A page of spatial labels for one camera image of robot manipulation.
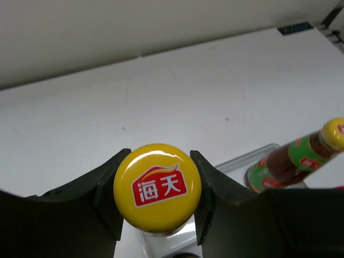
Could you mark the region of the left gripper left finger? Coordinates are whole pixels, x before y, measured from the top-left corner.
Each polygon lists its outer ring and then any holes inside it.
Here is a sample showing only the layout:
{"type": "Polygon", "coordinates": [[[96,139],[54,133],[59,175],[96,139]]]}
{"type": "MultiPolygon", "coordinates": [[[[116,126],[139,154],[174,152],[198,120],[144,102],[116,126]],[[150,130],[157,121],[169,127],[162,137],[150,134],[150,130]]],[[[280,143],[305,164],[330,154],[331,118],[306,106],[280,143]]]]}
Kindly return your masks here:
{"type": "Polygon", "coordinates": [[[2,191],[1,257],[113,257],[124,221],[113,181],[129,153],[42,196],[2,191]]]}

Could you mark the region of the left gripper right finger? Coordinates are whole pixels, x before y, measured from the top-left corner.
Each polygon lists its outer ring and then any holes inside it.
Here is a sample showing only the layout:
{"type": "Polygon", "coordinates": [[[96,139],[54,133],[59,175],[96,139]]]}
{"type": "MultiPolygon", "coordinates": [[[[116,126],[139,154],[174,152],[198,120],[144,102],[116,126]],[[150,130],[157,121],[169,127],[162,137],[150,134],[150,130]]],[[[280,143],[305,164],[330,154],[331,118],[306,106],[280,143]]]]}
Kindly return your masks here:
{"type": "Polygon", "coordinates": [[[202,194],[195,211],[204,257],[343,257],[343,191],[255,193],[193,150],[202,194]]]}

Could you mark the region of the yellow-capped sauce bottle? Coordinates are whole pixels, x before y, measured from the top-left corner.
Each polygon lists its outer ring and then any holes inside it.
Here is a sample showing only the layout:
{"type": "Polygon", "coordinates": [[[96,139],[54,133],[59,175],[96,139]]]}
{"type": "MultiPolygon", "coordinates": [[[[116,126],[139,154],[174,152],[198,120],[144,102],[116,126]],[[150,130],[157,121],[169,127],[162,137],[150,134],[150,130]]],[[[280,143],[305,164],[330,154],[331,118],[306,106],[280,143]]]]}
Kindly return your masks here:
{"type": "Polygon", "coordinates": [[[302,182],[343,153],[343,118],[333,118],[315,132],[281,146],[245,173],[247,188],[261,193],[302,182]]]}
{"type": "Polygon", "coordinates": [[[192,217],[202,184],[198,169],[182,150],[149,144],[129,153],[113,181],[113,196],[123,218],[153,235],[172,235],[192,217]]]}

